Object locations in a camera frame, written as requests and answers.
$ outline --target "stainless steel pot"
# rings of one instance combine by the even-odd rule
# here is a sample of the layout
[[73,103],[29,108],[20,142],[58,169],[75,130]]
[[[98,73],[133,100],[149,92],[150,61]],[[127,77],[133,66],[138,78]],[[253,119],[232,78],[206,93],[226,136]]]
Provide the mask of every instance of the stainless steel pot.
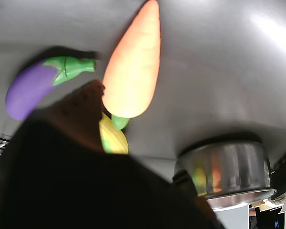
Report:
[[225,141],[205,145],[183,154],[175,173],[191,175],[198,196],[205,196],[213,210],[244,206],[268,198],[268,158],[261,144],[253,141]]

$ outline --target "purple eggplant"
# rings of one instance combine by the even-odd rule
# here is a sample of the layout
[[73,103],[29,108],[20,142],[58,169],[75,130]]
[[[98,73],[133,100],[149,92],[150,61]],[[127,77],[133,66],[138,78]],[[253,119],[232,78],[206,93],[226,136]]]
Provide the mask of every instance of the purple eggplant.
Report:
[[38,62],[17,77],[8,89],[5,107],[16,120],[24,120],[36,105],[57,85],[82,72],[94,72],[95,60],[53,57]]

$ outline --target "toy vegetable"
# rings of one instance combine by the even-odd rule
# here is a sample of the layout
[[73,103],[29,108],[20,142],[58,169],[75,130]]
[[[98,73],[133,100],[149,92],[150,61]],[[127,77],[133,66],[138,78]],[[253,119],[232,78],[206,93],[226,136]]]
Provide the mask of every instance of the toy vegetable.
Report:
[[159,5],[156,0],[149,0],[114,50],[103,80],[103,103],[118,129],[129,118],[142,114],[152,101],[160,43]]
[[82,72],[94,72],[95,60],[74,57],[53,57],[38,62],[20,73],[10,86],[5,107],[16,120],[24,120],[40,100],[57,85]]

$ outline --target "orange carrot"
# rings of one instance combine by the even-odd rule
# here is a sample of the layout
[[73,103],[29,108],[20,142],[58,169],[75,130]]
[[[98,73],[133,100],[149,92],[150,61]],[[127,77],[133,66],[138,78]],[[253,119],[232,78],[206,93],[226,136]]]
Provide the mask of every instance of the orange carrot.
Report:
[[153,99],[160,65],[160,16],[156,0],[141,8],[114,50],[103,84],[103,103],[113,115],[133,118]]

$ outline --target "dark object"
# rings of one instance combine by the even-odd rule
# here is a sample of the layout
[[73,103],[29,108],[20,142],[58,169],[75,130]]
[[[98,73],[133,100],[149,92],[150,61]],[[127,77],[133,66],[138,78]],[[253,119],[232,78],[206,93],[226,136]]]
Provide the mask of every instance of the dark object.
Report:
[[258,229],[256,216],[250,216],[249,217],[249,229]]
[[0,229],[214,229],[178,187],[104,153],[102,90],[94,81],[22,124],[0,157]]
[[272,200],[286,197],[286,156],[277,167],[278,169],[272,174],[273,187],[277,189],[277,192],[271,197]]
[[213,209],[242,206],[272,196],[269,162],[260,143],[248,140],[216,142],[182,155],[175,171],[186,169],[198,196]]
[[259,211],[255,209],[258,229],[284,229],[285,213],[279,214],[281,208],[275,210]]

